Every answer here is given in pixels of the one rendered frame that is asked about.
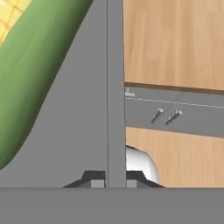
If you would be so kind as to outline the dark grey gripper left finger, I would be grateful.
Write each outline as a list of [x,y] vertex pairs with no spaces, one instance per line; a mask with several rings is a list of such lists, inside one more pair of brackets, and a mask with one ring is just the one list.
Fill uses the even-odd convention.
[[65,188],[105,188],[105,179],[105,171],[84,171],[81,179],[65,185]]

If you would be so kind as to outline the white round object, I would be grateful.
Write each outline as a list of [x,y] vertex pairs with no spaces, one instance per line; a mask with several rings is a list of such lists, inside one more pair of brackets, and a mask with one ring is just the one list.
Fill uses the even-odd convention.
[[126,170],[142,172],[147,180],[159,183],[158,168],[151,156],[129,145],[126,146]]

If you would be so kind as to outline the grey cupboard door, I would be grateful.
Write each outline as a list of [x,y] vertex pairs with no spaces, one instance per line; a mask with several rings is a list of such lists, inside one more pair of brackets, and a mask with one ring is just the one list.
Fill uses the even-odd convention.
[[[150,130],[180,95],[181,93],[179,91],[126,87],[126,126]],[[163,109],[164,113],[154,123],[151,123],[158,109]]]
[[[165,125],[176,110],[181,116]],[[184,92],[153,125],[154,130],[164,130],[209,137],[224,137],[224,94]]]

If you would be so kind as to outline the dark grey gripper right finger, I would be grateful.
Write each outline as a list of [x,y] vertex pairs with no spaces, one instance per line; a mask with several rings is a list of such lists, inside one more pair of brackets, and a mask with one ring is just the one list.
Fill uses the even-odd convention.
[[162,185],[148,180],[142,171],[126,171],[128,188],[163,188]]

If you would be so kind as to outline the corn cob with green husk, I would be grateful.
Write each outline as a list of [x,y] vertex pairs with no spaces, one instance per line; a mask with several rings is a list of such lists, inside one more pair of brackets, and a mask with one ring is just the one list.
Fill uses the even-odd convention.
[[0,0],[0,170],[21,149],[93,0]]

